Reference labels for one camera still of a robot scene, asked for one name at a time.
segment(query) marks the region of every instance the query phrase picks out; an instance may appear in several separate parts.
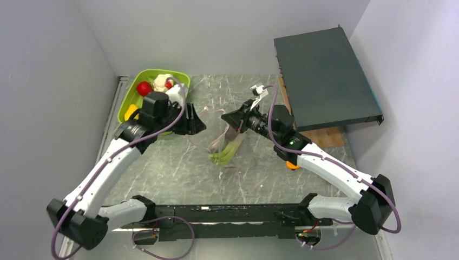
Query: wooden block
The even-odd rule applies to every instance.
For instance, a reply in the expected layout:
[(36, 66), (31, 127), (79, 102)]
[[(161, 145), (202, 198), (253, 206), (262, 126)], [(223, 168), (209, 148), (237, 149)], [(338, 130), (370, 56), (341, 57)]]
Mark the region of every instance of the wooden block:
[[(282, 77), (279, 77), (279, 87), (280, 92), (282, 93), (282, 98), (284, 99), (284, 104), (287, 107), (290, 114), (292, 114), (290, 109), (290, 103), (288, 102), (287, 91), (285, 89), (284, 80), (282, 80)], [(339, 127), (330, 127), (311, 131), (304, 131), (300, 132), (300, 134), (311, 139), (320, 148), (344, 146), (344, 140), (341, 136), (341, 132), (339, 131)]]

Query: gray tabletop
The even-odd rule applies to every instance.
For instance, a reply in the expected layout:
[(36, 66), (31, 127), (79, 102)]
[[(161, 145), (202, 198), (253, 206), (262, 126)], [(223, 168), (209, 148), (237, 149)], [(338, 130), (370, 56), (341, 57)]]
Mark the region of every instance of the gray tabletop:
[[(131, 81), (120, 90), (118, 98), (122, 99)], [(233, 111), (253, 98), (249, 87), (258, 82), (278, 84), (278, 76), (192, 76), (187, 101), (194, 103), (198, 113), (205, 107), (211, 111)], [(272, 95), (260, 103), (262, 112), (268, 111), (271, 98)], [(283, 103), (280, 93), (277, 103)], [(191, 144), (186, 136), (161, 136), (121, 177), (105, 204), (117, 204), (137, 194), (157, 204), (298, 203), (310, 192), (343, 196), (336, 187), (310, 171), (289, 170), (269, 140), (252, 131), (246, 134), (237, 158), (227, 167), (212, 164), (208, 152)], [(355, 167), (343, 131), (342, 136), (344, 147), (325, 151)]]

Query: plastic bag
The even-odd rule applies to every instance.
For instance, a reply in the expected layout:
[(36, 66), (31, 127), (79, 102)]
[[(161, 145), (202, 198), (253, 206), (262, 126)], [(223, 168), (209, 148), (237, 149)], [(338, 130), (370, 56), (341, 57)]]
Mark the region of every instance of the plastic bag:
[(239, 134), (220, 116), (223, 109), (209, 111), (207, 107), (199, 115), (207, 129), (196, 135), (189, 135), (188, 140), (197, 148), (205, 150), (210, 163), (220, 167), (251, 167), (253, 153), (246, 139), (246, 134)]

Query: orange object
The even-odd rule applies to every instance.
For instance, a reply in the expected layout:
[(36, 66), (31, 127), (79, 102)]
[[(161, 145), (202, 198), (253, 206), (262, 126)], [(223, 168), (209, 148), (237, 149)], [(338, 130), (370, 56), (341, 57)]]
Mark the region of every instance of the orange object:
[(293, 164), (293, 163), (291, 163), (291, 162), (289, 162), (289, 161), (286, 161), (286, 162), (285, 162), (285, 165), (287, 165), (287, 167), (288, 167), (289, 169), (291, 169), (292, 171), (294, 171), (294, 170), (300, 168), (300, 166), (295, 165), (295, 164)]

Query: green plastic tray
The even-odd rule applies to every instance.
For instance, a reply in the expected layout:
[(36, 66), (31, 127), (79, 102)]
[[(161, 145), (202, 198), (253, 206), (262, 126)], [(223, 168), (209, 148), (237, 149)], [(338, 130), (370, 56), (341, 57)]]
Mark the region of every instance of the green plastic tray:
[(146, 69), (139, 73), (137, 77), (135, 77), (134, 82), (130, 85), (129, 90), (124, 96), (123, 103), (121, 103), (120, 110), (118, 110), (118, 122), (124, 123), (124, 114), (128, 110), (131, 104), (136, 104), (139, 108), (143, 105), (143, 96), (137, 93), (137, 85), (142, 81), (147, 81), (149, 77), (155, 79), (160, 74), (171, 74), (172, 76), (176, 77), (181, 83), (185, 83), (186, 86), (189, 88), (191, 80), (189, 76), (172, 70), (166, 69)]

